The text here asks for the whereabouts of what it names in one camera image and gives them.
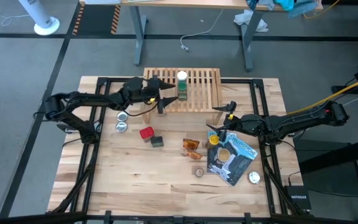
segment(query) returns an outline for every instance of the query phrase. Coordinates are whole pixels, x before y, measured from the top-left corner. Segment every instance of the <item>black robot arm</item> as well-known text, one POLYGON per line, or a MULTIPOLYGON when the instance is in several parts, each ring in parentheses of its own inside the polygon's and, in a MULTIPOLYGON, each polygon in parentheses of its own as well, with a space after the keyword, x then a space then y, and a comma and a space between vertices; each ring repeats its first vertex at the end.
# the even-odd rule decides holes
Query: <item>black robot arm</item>
POLYGON ((72 112, 80 106, 108 107, 112 110, 125 111, 129 105, 134 103, 151 104, 155 102, 158 113, 175 101, 178 97, 161 98, 160 90, 173 88, 175 85, 165 83, 153 76, 150 80, 134 77, 122 85, 116 93, 110 95, 95 95, 89 93, 58 93, 45 100, 45 117, 47 120, 62 122, 71 129, 80 132, 82 143, 95 143, 99 135, 91 121, 83 121, 72 112))
POLYGON ((214 108, 219 111, 229 112, 223 122, 224 126, 214 128, 208 125, 220 134, 220 138, 226 137, 225 134, 222 134, 224 130, 230 130, 251 136, 263 137, 268 144, 278 144, 287 134, 320 124, 342 126, 349 119, 343 106, 333 101, 328 101, 323 105, 303 112, 285 116, 246 114, 238 118, 233 115, 236 106, 236 102, 232 101, 221 108, 214 108))

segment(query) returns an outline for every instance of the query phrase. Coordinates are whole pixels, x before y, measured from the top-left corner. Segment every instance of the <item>floor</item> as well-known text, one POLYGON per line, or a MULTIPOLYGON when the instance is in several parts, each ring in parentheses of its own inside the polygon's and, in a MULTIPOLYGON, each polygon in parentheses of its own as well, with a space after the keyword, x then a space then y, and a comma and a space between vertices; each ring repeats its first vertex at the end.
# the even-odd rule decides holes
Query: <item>floor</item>
MULTIPOLYGON (((77 0, 43 0, 47 11, 62 23, 58 33, 67 32, 77 0)), ((192 34, 210 28, 219 9, 144 7, 149 17, 147 34, 192 34)), ((212 35, 239 35, 232 22, 238 10, 225 10, 212 35)), ((0 15, 26 14, 17 1, 0 0, 0 15)), ((355 36, 358 37, 358 7, 339 5, 317 19, 288 19, 272 12, 264 17, 269 31, 258 35, 355 36)), ((33 33, 29 17, 0 25, 0 33, 33 33)), ((122 7, 118 34, 133 34, 129 10, 122 7)), ((25 139, 54 68, 63 39, 0 38, 0 201, 11 179, 25 139)), ((331 94, 331 85, 345 84, 357 72, 356 42, 256 41, 254 72, 246 73, 238 40, 146 40, 140 66, 132 64, 133 39, 72 39, 54 93, 77 89, 83 75, 141 75, 144 67, 219 67, 224 77, 274 77, 280 79, 288 111, 307 106, 331 94)), ((347 102, 358 96, 345 96, 347 102)), ((351 119, 343 127, 319 126, 303 139, 357 142, 358 101, 346 106, 351 119)), ((53 123, 43 123, 11 215, 45 212, 52 189, 64 133, 53 123)), ((312 213, 317 217, 358 220, 358 199, 310 192, 312 213)))

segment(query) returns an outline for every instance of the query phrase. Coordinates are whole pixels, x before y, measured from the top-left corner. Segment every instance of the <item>metal tin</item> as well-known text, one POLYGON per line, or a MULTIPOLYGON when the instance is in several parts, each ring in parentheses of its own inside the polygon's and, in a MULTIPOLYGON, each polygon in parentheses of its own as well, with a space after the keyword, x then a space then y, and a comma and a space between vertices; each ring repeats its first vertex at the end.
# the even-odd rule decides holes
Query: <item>metal tin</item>
POLYGON ((202 177, 204 175, 204 170, 203 168, 197 168, 196 172, 195 172, 195 176, 196 177, 202 177))
POLYGON ((118 121, 126 121, 128 119, 128 114, 125 112, 120 112, 117 114, 117 120, 118 121))
POLYGON ((119 133, 123 133, 124 131, 127 130, 127 124, 125 122, 118 122, 116 125, 116 131, 119 133))
POLYGON ((260 175, 255 171, 250 172, 248 178, 253 184, 258 184, 260 181, 260 175))

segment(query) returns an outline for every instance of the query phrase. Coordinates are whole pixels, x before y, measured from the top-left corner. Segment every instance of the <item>metal can lid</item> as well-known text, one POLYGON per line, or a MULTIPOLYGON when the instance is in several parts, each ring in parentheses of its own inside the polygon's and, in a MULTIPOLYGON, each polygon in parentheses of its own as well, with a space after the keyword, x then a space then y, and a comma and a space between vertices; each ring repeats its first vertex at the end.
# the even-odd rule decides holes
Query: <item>metal can lid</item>
POLYGON ((121 111, 120 113, 117 114, 117 120, 118 121, 126 121, 128 119, 128 114, 121 111))
POLYGON ((185 82, 178 83, 178 90, 183 91, 186 90, 187 84, 185 82))
POLYGON ((177 77, 179 81, 183 81, 187 79, 187 73, 185 71, 180 71, 177 73, 177 77))
POLYGON ((253 184, 258 184, 259 183, 260 175, 257 172, 252 171, 252 172, 249 173, 248 176, 249 176, 249 181, 251 181, 251 183, 253 183, 253 184))
POLYGON ((125 122, 118 122, 116 125, 116 131, 119 133, 123 133, 124 131, 127 130, 127 124, 125 122))
POLYGON ((209 137, 209 143, 214 145, 214 146, 219 144, 219 137, 217 135, 215 135, 215 134, 211 135, 209 137))

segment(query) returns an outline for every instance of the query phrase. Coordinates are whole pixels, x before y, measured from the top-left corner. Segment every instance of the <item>silver lid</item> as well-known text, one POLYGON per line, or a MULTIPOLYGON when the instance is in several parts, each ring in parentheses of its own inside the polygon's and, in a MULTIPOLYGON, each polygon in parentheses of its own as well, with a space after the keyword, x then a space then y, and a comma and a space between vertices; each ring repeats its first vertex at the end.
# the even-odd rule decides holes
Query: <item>silver lid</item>
POLYGON ((117 114, 117 120, 118 121, 126 121, 128 119, 128 114, 125 112, 120 112, 117 114))
POLYGON ((260 175, 257 172, 252 171, 249 173, 249 180, 253 184, 258 184, 260 181, 260 175))
POLYGON ((124 131, 127 130, 127 124, 125 122, 118 122, 116 125, 116 131, 119 133, 123 133, 124 131))

